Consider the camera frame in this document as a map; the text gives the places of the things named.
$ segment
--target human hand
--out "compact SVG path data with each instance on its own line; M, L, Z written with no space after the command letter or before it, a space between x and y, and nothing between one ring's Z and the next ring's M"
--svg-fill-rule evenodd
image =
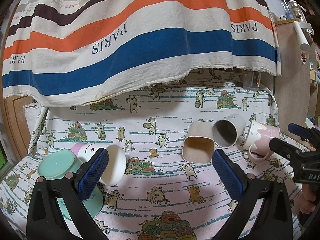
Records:
M316 208L313 201L316 200L316 194L313 193L309 184L302 185L302 194L299 197L300 211L304 214L310 214Z

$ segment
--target cat print fabric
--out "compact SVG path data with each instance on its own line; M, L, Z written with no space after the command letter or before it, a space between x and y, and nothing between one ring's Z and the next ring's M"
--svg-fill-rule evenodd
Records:
M237 201L230 198L210 163L182 159L182 145L192 122L214 124L238 113L246 119L245 132L224 152L245 173L266 180L283 178L296 214L301 190L292 182L288 161L273 154L267 161L255 163L243 150L250 122L278 126L278 111L270 92L244 90L241 78L239 73L203 69L192 71L179 82L124 93L90 106L41 109L28 156L0 184L0 208L25 233L36 171L43 158L71 149L77 142L114 143L125 152L125 175L116 186L98 185L104 204L93 218L109 239L211 239ZM241 236L249 233L257 208ZM72 221L65 220L79 236ZM295 239L300 235L296 217L294 235Z

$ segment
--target blue gripper pad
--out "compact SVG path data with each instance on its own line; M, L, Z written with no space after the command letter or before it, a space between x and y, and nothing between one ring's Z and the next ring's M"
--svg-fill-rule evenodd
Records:
M311 139L311 134L309 133L309 131L306 128L295 123L290 123L288 125L288 131L304 139Z
M109 154L106 149L99 148L96 153L92 156L89 162L82 165L88 165L85 173L77 183L78 199L83 201L90 198L94 187L97 185L101 175L105 171L109 163Z
M241 201L247 187L245 174L238 164L233 163L222 149L213 152L212 165L233 200Z

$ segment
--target white paper cup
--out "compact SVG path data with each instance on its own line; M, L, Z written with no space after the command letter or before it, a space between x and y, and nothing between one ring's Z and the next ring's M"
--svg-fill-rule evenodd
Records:
M233 146L245 129L245 119L239 114L229 115L212 127L214 142L223 148Z
M269 148L269 142L275 137L280 137L279 128L252 120L243 145L243 148L248 151L248 158L255 163L260 163L270 157L273 152Z
M214 152L212 125L193 122L183 142L182 158L191 163L209 163Z
M83 162L88 162L99 148L106 149L109 162L99 182L108 186L117 185L125 172L126 158L123 149L117 144L76 143L71 151Z

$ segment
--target blue stripe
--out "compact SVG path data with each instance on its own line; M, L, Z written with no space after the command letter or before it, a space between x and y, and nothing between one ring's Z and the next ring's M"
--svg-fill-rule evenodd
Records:
M100 85L122 71L145 63L216 51L230 51L236 56L261 56L273 62L276 60L275 48L265 41L233 40L231 33L225 30L189 32L182 28L168 28L141 34L120 46L109 57L87 67L68 73L33 74L32 70L10 71L3 75L2 83L3 88L30 85L45 96L67 94Z

